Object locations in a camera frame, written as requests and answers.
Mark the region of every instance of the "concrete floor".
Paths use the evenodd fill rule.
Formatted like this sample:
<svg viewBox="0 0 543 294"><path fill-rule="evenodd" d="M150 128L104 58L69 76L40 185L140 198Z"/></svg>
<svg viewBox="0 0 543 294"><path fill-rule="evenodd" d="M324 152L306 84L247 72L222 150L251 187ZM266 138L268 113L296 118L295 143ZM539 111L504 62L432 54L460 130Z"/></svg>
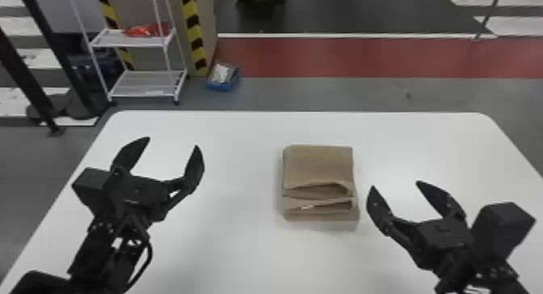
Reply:
<svg viewBox="0 0 543 294"><path fill-rule="evenodd" d="M235 91L221 93L192 80L179 107L170 99L124 100L97 127L69 128L58 138L48 138L46 128L0 127L0 278L115 111L479 111L498 123L541 174L542 86L541 79L244 78Z"/></svg>

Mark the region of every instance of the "yellow black striped pillar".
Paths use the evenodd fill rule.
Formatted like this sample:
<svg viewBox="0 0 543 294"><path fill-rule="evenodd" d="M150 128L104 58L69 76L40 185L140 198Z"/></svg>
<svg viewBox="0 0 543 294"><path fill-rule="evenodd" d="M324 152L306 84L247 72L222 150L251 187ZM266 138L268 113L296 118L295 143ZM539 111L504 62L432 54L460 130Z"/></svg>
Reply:
<svg viewBox="0 0 543 294"><path fill-rule="evenodd" d="M187 24L187 38L191 45L192 62L196 68L196 76L207 76L209 61L204 49L204 37L200 26L198 5L196 0L181 0L183 17Z"/></svg>
<svg viewBox="0 0 543 294"><path fill-rule="evenodd" d="M111 29L119 29L119 21L117 18L117 13L113 8L113 5L110 3L110 0L99 0L100 7L102 8L103 16L106 18L107 25ZM130 53L126 48L118 48L120 59L123 61L124 65L129 70L134 70L134 62Z"/></svg>

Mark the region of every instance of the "folded towel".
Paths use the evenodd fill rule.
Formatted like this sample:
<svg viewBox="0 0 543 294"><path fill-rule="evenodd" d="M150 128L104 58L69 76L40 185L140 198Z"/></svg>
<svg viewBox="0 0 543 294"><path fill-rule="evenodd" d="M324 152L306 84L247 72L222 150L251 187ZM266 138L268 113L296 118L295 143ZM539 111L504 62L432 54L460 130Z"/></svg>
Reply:
<svg viewBox="0 0 543 294"><path fill-rule="evenodd" d="M358 220L352 148L291 145L284 150L283 212L292 220Z"/></svg>

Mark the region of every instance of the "blue tray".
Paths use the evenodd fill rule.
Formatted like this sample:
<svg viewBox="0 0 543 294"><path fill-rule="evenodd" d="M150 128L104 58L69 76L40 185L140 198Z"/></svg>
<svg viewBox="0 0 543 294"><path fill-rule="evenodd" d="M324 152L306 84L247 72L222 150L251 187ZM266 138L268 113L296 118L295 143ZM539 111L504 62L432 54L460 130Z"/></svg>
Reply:
<svg viewBox="0 0 543 294"><path fill-rule="evenodd" d="M208 81L209 90L218 90L218 91L231 91L234 88L234 83L239 79L239 69L235 70L235 73L232 77L232 80L228 83L213 83Z"/></svg>

